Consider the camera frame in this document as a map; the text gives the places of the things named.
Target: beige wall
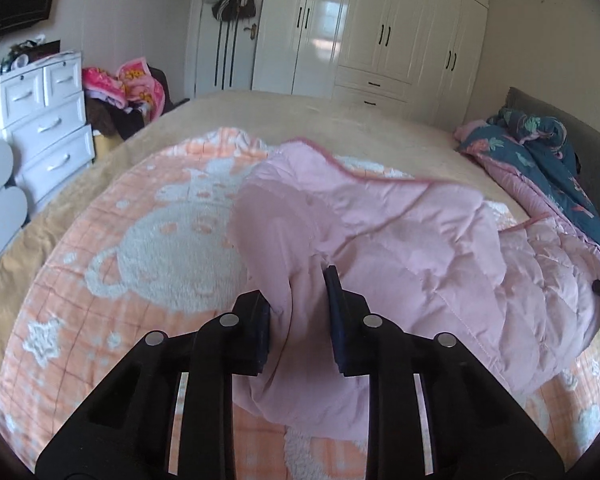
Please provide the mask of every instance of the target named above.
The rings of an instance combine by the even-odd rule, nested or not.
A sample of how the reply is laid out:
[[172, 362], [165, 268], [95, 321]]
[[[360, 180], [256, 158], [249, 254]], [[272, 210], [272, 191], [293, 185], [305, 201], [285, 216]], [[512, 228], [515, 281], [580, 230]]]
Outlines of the beige wall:
[[496, 113], [510, 86], [600, 131], [600, 0], [491, 0], [467, 120]]
[[165, 71], [173, 100], [184, 95], [184, 66], [191, 0], [54, 0], [51, 18], [0, 41], [0, 57], [11, 44], [44, 32], [62, 49], [84, 53], [84, 64], [115, 71], [146, 56]]

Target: white wardrobe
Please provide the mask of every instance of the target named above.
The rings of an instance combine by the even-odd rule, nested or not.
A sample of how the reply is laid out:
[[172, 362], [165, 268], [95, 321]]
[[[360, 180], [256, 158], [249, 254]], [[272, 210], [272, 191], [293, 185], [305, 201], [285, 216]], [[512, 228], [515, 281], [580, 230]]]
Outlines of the white wardrobe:
[[452, 130], [473, 91], [488, 1], [264, 0], [253, 89]]

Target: black handbag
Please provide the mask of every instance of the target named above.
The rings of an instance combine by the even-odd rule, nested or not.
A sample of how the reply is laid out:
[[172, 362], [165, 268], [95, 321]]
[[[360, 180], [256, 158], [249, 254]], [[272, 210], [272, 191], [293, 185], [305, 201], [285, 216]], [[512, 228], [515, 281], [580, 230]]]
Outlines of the black handbag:
[[232, 22], [238, 17], [239, 6], [239, 0], [220, 0], [211, 7], [211, 11], [219, 22]]

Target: chest of drawers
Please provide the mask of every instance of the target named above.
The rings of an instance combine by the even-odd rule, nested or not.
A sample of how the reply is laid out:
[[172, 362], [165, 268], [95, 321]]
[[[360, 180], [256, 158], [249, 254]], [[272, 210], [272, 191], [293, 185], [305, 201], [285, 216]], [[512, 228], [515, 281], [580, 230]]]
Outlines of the chest of drawers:
[[0, 76], [0, 139], [35, 215], [95, 156], [86, 124], [80, 53], [65, 52]]

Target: handbag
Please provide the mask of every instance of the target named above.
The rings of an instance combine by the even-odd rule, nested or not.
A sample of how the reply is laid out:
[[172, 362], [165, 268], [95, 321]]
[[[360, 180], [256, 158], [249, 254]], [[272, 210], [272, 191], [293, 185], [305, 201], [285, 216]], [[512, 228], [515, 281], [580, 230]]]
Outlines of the handbag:
[[211, 7], [211, 11], [214, 18], [219, 22], [232, 22], [238, 17], [239, 5], [240, 2], [238, 0], [219, 0]]
[[248, 20], [256, 15], [256, 0], [247, 0], [243, 6], [238, 9], [238, 19]]

